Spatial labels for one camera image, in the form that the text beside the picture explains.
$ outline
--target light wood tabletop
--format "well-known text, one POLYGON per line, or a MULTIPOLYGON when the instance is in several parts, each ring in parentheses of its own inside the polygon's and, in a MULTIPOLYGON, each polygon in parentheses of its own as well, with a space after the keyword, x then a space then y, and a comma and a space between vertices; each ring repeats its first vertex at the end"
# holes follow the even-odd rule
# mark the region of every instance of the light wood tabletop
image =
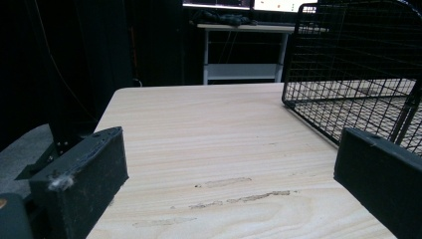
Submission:
POLYGON ((129 180, 89 238, 394 238, 333 179, 283 84, 117 91, 129 180))

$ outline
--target wooden table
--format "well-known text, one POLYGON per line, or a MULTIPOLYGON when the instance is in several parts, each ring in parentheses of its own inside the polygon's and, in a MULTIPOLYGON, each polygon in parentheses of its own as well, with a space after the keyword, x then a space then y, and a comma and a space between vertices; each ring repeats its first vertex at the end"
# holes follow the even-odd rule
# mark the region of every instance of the wooden table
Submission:
POLYGON ((333 180, 336 146, 281 103, 283 84, 125 89, 130 179, 89 238, 394 238, 333 180))

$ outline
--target black wire mesh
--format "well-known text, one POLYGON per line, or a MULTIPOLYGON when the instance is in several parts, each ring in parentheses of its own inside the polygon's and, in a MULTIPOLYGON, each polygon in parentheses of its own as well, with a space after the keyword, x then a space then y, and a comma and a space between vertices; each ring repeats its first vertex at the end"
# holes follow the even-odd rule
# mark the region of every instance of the black wire mesh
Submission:
POLYGON ((283 102, 332 141, 357 127, 422 155, 422 18, 404 1, 305 4, 283 102))

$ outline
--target computer monitor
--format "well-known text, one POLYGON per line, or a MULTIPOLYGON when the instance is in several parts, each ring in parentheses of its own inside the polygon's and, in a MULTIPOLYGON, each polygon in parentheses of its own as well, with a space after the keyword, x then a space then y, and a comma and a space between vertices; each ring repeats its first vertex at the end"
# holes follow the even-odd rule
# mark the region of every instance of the computer monitor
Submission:
POLYGON ((316 3, 317 0, 255 0, 252 9, 257 11, 297 13, 304 3, 316 3))
POLYGON ((183 0, 183 7, 250 10, 251 0, 183 0))

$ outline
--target dark background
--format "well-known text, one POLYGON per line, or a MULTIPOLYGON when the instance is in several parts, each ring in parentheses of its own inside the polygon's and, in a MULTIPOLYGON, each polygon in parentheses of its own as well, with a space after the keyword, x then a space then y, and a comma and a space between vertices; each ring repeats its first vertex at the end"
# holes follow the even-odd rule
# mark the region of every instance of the dark background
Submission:
MULTIPOLYGON (((94 130, 115 90, 138 86, 133 79, 144 87, 201 85, 204 33, 189 23, 196 11, 182 0, 1 1, 0 150, 43 123, 55 142, 78 141, 94 130)), ((217 12, 265 21, 296 16, 217 12)), ((281 36, 216 32, 211 40, 210 63, 275 63, 281 36)))

